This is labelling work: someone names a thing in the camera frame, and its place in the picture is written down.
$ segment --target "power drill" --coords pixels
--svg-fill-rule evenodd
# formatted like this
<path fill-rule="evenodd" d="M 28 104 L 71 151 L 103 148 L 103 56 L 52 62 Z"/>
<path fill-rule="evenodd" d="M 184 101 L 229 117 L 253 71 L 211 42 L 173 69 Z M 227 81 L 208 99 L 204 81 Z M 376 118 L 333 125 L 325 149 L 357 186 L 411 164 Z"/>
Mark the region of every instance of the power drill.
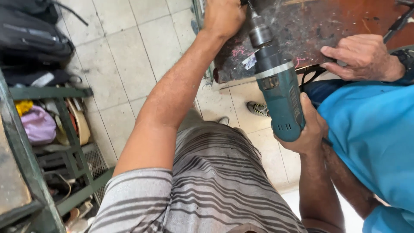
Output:
<path fill-rule="evenodd" d="M 253 48 L 257 49 L 256 81 L 265 97 L 274 134 L 283 141 L 292 142 L 299 138 L 305 127 L 294 64 L 291 59 L 282 58 L 265 20 L 254 11 L 250 2 L 249 5 L 252 10 L 249 37 Z"/>

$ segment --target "yellow object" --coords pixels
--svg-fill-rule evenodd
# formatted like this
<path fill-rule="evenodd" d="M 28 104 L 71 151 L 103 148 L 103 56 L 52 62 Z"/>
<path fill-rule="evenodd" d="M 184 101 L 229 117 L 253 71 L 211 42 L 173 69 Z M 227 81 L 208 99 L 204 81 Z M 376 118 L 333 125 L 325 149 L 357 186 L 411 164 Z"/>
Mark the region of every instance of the yellow object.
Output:
<path fill-rule="evenodd" d="M 33 101 L 31 100 L 16 100 L 14 104 L 16 105 L 19 116 L 23 116 L 24 113 L 28 112 L 31 107 L 33 107 Z"/>

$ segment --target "striped shirt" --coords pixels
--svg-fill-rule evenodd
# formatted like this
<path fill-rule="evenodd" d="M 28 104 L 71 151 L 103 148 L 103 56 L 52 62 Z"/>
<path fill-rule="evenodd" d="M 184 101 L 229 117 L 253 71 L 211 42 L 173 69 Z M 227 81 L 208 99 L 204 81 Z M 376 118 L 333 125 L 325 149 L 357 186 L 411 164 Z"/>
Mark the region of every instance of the striped shirt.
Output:
<path fill-rule="evenodd" d="M 305 229 L 270 184 L 250 140 L 213 122 L 177 134 L 172 171 L 113 177 L 90 232 L 326 233 Z"/>

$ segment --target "light blue t-shirt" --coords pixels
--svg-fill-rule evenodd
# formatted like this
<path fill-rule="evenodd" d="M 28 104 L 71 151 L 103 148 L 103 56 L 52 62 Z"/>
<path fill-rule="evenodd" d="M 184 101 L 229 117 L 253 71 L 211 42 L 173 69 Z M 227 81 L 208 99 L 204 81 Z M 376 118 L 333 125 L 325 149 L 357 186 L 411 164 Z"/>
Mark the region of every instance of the light blue t-shirt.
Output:
<path fill-rule="evenodd" d="M 318 112 L 338 156 L 379 206 L 364 233 L 414 232 L 414 85 L 358 82 L 331 94 Z"/>

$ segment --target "shoe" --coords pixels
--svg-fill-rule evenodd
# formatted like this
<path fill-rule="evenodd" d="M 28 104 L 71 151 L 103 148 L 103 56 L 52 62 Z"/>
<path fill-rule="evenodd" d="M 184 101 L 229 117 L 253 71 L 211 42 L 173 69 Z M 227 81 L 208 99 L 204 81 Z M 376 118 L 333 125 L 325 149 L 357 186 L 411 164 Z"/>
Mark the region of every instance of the shoe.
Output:
<path fill-rule="evenodd" d="M 229 125 L 229 123 L 230 123 L 230 119 L 226 116 L 219 120 L 219 124 Z"/>
<path fill-rule="evenodd" d="M 254 115 L 262 116 L 262 117 L 270 117 L 269 110 L 267 109 L 266 105 L 258 104 L 256 102 L 250 101 L 246 104 L 247 109 Z"/>

